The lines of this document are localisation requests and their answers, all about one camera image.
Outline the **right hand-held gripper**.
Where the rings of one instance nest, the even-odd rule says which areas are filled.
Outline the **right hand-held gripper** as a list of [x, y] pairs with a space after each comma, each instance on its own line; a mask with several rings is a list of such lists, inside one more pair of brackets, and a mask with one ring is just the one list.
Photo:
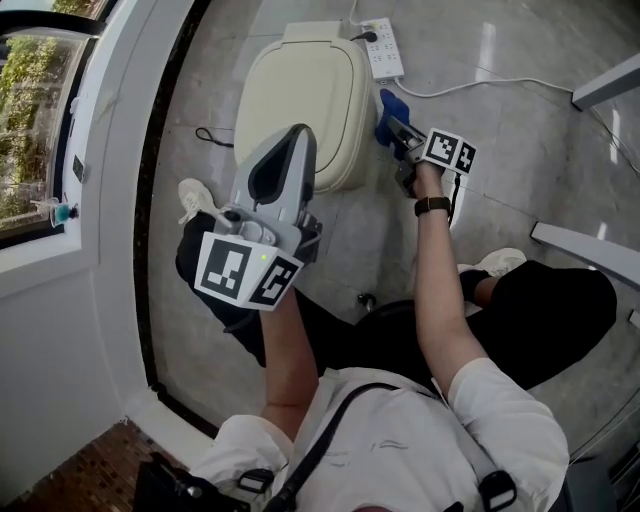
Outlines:
[[477, 150], [464, 138], [435, 128], [424, 135], [395, 116], [389, 117], [387, 127], [394, 149], [400, 150], [396, 182], [407, 197], [415, 197], [413, 182], [419, 162], [430, 162], [460, 176], [470, 174]]

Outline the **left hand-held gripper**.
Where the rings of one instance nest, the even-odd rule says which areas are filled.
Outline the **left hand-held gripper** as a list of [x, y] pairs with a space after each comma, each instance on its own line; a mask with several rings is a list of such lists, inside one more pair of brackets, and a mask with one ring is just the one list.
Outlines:
[[242, 309], [276, 308], [317, 258], [323, 226], [302, 213], [313, 197], [316, 150], [311, 128], [297, 123], [268, 136], [238, 165], [232, 201], [239, 205], [227, 206], [203, 235], [196, 290]]

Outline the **person's right hand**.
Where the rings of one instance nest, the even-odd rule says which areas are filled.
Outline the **person's right hand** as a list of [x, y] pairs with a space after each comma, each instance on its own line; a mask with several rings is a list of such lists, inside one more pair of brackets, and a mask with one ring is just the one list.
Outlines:
[[417, 200], [446, 197], [442, 185], [444, 170], [427, 161], [419, 162], [415, 167], [413, 191]]

